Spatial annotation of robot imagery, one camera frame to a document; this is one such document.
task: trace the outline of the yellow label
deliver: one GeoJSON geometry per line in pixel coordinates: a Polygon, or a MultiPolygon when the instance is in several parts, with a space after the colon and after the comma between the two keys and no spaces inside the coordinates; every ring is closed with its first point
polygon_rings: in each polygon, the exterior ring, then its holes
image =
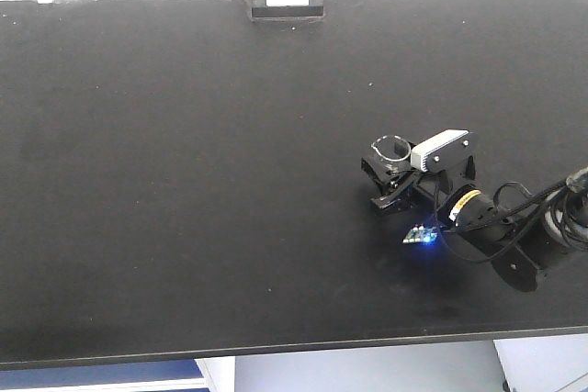
{"type": "Polygon", "coordinates": [[[461,211],[461,209],[468,204],[468,202],[474,197],[477,196],[481,193],[480,190],[471,190],[470,192],[466,193],[464,196],[462,196],[459,201],[456,203],[456,205],[453,206],[453,208],[451,208],[451,212],[449,213],[449,218],[453,221],[455,221],[458,218],[458,214],[461,211]]]}

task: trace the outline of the robotic arm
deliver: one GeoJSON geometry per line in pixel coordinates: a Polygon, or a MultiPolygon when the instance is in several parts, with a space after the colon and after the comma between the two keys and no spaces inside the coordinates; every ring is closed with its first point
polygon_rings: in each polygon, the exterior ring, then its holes
{"type": "Polygon", "coordinates": [[[534,291],[552,269],[588,251],[588,167],[536,195],[511,182],[489,197],[474,182],[477,143],[478,136],[467,130],[446,130],[419,144],[398,136],[375,140],[361,160],[380,193],[371,201],[387,214],[428,205],[432,225],[410,229],[404,243],[439,240],[459,259],[492,263],[510,286],[534,291]],[[525,202],[503,207],[500,195],[507,187],[525,202]],[[457,253],[447,234],[458,234],[486,257],[457,253]]]}

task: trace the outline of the blue surface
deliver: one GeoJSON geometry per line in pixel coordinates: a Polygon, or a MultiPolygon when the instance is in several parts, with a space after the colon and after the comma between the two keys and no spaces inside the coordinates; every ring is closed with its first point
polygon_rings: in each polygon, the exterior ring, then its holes
{"type": "Polygon", "coordinates": [[[201,378],[194,360],[0,372],[0,390],[201,378]]]}

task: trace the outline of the black table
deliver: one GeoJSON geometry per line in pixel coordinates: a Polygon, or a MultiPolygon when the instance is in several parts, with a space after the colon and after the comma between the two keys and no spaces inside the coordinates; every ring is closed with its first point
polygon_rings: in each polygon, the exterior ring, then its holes
{"type": "Polygon", "coordinates": [[[519,293],[399,244],[424,213],[378,217],[359,167],[443,129],[488,191],[585,165],[588,0],[247,11],[0,3],[3,368],[588,330],[588,256],[519,293]]]}

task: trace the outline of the metal ring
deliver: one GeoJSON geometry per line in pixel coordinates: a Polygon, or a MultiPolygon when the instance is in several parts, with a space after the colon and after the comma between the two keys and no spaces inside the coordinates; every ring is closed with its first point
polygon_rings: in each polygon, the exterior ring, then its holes
{"type": "Polygon", "coordinates": [[[411,156],[411,151],[412,151],[411,144],[407,140],[405,140],[404,138],[399,137],[398,135],[384,135],[383,137],[380,137],[377,140],[375,140],[374,142],[372,142],[371,148],[378,154],[378,156],[382,160],[386,160],[388,162],[406,161],[411,156]],[[406,149],[407,149],[406,155],[404,155],[402,158],[389,158],[388,156],[384,155],[381,151],[379,151],[377,144],[381,143],[384,140],[387,140],[388,138],[394,138],[395,140],[398,140],[398,141],[406,144],[406,149]]]}

